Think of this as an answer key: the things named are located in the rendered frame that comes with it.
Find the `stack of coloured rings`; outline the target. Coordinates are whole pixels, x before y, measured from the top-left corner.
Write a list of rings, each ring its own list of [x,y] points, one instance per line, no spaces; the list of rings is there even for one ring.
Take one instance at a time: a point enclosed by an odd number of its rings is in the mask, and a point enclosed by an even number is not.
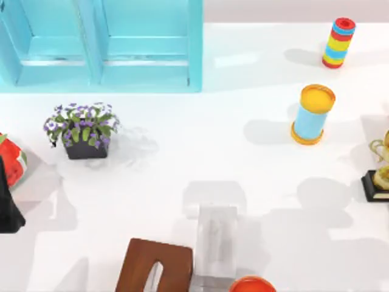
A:
[[[337,69],[343,65],[355,29],[356,23],[346,17],[337,18],[333,22],[322,56],[322,63],[327,68]]]

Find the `gold trophy on black base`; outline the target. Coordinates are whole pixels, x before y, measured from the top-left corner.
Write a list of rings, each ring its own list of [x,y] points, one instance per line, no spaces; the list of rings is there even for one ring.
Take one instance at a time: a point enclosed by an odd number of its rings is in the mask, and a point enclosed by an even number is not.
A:
[[[383,139],[371,141],[369,149],[378,157],[378,162],[386,162],[386,165],[368,170],[361,177],[365,198],[370,203],[389,203],[389,130]]]

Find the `blue and yellow can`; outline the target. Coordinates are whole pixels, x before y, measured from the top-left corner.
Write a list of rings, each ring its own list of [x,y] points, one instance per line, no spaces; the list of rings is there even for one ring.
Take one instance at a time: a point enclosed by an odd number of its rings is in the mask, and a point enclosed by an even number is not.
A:
[[[323,136],[328,113],[336,101],[331,89],[319,84],[301,90],[297,115],[291,126],[291,136],[302,145],[314,145]]]

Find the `purple flower plant pot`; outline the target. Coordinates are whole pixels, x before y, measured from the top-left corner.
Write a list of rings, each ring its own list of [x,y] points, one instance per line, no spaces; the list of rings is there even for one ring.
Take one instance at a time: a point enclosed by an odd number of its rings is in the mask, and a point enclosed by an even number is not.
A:
[[[108,157],[111,135],[118,132],[120,120],[112,105],[58,105],[43,125],[53,147],[61,142],[68,158],[102,159]]]

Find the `brown wooden tissue box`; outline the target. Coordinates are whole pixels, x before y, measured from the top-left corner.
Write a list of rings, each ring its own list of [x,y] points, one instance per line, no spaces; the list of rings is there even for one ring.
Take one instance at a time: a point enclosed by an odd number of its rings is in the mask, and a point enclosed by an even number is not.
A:
[[[189,292],[193,251],[189,247],[132,238],[123,261],[115,292],[143,292],[155,263],[162,267],[156,292]]]

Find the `light blue rack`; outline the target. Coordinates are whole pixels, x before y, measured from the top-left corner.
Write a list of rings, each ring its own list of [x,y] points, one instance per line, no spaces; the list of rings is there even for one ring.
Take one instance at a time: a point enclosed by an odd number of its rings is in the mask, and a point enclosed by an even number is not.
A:
[[[204,0],[0,0],[0,92],[199,92]]]

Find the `orange round lid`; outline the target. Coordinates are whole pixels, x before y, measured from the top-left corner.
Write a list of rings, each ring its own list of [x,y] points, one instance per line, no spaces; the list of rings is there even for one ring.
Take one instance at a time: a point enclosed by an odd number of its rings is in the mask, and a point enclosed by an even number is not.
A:
[[[275,287],[258,276],[245,276],[231,284],[228,292],[277,292]]]

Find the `red and green box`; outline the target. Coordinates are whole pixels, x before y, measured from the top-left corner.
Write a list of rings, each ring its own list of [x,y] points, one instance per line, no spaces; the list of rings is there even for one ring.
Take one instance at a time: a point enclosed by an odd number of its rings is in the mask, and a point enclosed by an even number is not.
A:
[[[27,170],[27,156],[7,137],[7,134],[2,133],[0,133],[0,156],[4,162],[7,183],[9,187],[13,187]]]

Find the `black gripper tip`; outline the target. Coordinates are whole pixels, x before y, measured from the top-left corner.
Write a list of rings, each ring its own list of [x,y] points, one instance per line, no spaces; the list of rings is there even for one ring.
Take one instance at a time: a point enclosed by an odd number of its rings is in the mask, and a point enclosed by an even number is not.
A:
[[[26,220],[12,198],[4,161],[0,156],[0,234],[17,233],[25,224]]]

